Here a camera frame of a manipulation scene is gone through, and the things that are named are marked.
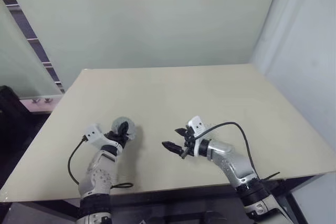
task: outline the white wall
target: white wall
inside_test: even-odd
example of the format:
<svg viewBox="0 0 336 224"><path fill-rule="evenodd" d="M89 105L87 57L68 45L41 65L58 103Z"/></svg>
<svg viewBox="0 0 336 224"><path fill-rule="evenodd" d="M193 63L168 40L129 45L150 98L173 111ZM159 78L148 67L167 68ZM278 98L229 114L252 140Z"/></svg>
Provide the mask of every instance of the white wall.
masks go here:
<svg viewBox="0 0 336 224"><path fill-rule="evenodd" d="M265 50L269 54L255 55L254 63L336 150L336 0L297 3L299 9L287 20L289 28L273 40L278 46ZM335 174L324 175L293 195L308 223L336 223Z"/></svg>
<svg viewBox="0 0 336 224"><path fill-rule="evenodd" d="M83 68L247 63L272 0L17 0L67 89Z"/></svg>
<svg viewBox="0 0 336 224"><path fill-rule="evenodd" d="M51 76L0 0L0 86L21 98L61 94Z"/></svg>

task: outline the table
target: table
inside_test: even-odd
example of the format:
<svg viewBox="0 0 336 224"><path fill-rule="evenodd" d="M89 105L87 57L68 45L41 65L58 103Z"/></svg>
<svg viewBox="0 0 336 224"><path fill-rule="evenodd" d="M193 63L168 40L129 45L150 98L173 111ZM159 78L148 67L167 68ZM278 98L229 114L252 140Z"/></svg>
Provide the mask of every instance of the table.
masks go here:
<svg viewBox="0 0 336 224"><path fill-rule="evenodd" d="M68 157L87 126L99 123L107 132L119 116L131 118L138 128L137 139L127 144L118 164L118 181L135 185L112 194L228 184L205 158L182 160L161 145L182 144L174 129L195 115L208 126L238 122L261 178L277 171L277 178L295 178L336 170L332 149L253 65L85 69L1 189L0 201L79 197L67 173ZM211 137L246 154L233 126ZM71 164L77 179L83 178L95 152L88 144L78 149Z"/></svg>

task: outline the robotic arm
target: robotic arm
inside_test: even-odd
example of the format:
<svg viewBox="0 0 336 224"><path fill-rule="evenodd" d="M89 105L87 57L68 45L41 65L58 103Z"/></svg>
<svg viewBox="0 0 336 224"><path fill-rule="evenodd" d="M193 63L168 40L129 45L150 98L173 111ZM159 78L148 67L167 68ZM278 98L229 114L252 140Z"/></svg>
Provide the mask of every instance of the robotic arm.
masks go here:
<svg viewBox="0 0 336 224"><path fill-rule="evenodd" d="M118 118L113 122L112 130L102 134L98 125L90 126L84 135L84 141L97 147L99 151L79 183L80 193L79 219L76 224L112 224L110 190L113 187L127 188L131 183L114 186L116 162L125 148L126 142L135 138L136 128L128 118Z"/></svg>
<svg viewBox="0 0 336 224"><path fill-rule="evenodd" d="M229 122L222 125L226 124L238 126L246 139L244 131L238 124ZM253 163L248 158L237 153L230 144L201 138L210 130L206 130L199 116L192 118L186 129L180 128L175 131L184 137L186 149L183 150L172 142L162 142L163 146L183 159L187 155L204 156L214 162L236 189L243 202L245 213L250 219L258 224L293 224L275 197L261 182Z"/></svg>

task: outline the beige tabletop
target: beige tabletop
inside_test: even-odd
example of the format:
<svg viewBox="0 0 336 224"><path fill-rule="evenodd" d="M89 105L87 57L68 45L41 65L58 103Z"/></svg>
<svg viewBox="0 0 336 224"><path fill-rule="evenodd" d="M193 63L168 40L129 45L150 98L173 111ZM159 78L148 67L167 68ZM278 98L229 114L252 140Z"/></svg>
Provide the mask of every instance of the beige tabletop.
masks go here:
<svg viewBox="0 0 336 224"><path fill-rule="evenodd" d="M104 132L119 116L138 127L136 140L118 160L118 181L131 189L112 194L228 184L225 175L203 157L182 160L162 141L183 144L174 129L195 115L212 126L236 121L250 143L260 177L323 174L336 170L332 149L301 114L252 65L83 70L0 191L0 201L79 197L67 161L86 128L99 123ZM246 147L234 126L211 134ZM96 149L83 144L72 160L77 179L84 177Z"/></svg>

